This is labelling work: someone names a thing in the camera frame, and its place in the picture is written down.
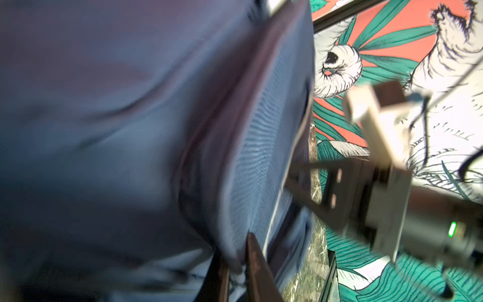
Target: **blue fabric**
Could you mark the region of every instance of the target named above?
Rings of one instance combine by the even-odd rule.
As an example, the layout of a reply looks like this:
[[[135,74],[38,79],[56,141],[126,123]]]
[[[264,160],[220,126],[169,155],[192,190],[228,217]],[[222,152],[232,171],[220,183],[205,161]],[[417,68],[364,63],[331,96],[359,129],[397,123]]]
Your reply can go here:
[[[243,272],[247,233],[263,246],[291,203],[278,193],[314,74],[308,2],[263,16],[249,0],[0,5],[0,241],[17,283],[55,266],[167,288],[107,302],[182,302],[214,248]],[[303,246],[303,216],[285,216],[275,229]]]
[[[306,125],[304,134],[296,145],[293,161],[309,162],[309,140],[310,125]],[[309,171],[299,171],[297,181],[307,192],[311,190],[311,173]],[[288,199],[288,208],[283,221],[280,224],[274,238],[270,241],[267,253],[267,260],[273,272],[275,284],[282,290],[289,279],[298,272],[306,257],[307,249],[312,239],[313,214],[307,208],[300,207],[292,201],[292,196],[284,191]]]

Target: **marble surface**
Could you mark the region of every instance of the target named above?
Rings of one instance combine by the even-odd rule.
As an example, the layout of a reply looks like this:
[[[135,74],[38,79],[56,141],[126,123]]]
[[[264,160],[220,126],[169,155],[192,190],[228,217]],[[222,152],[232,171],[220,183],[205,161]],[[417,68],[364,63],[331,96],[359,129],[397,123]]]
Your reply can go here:
[[[310,160],[317,161],[317,140],[313,124],[311,124],[309,147]],[[315,201],[320,201],[322,198],[317,171],[312,173],[312,198]],[[282,291],[285,302],[318,302],[324,289],[329,273],[326,228],[315,215],[313,219],[312,242],[307,257],[300,272],[292,277]]]

